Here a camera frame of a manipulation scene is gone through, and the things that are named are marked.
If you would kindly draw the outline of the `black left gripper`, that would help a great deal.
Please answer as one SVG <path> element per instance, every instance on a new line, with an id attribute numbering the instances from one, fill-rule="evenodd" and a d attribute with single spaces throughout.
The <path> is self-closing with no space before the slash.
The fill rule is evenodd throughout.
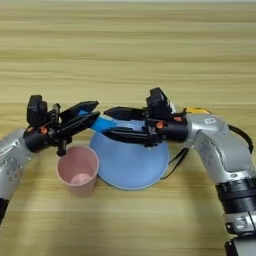
<path id="1" fill-rule="evenodd" d="M 47 111 L 46 103 L 29 104 L 29 126 L 23 134 L 27 148 L 33 153 L 38 153 L 49 147 L 57 147 L 57 155 L 65 155 L 67 145 L 72 142 L 71 137 L 90 128 L 99 117 L 99 111 L 92 112 L 97 105 L 97 101 L 80 102 L 60 113 L 58 103 L 53 105 L 51 111 Z M 61 124 L 62 139 L 56 137 L 60 131 L 59 114 L 61 120 L 65 122 Z"/>

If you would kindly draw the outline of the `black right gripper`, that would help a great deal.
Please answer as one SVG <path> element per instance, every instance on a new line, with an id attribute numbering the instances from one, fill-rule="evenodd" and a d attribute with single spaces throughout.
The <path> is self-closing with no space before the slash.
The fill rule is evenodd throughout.
<path id="1" fill-rule="evenodd" d="M 144 110 L 130 107 L 113 107 L 104 112 L 105 115 L 116 120 L 142 120 Z M 163 141 L 182 143 L 188 137 L 188 123 L 184 115 L 174 115 L 170 119 L 146 119 L 146 133 L 126 128 L 111 128 L 103 130 L 102 134 L 108 138 L 124 142 L 157 145 Z"/>

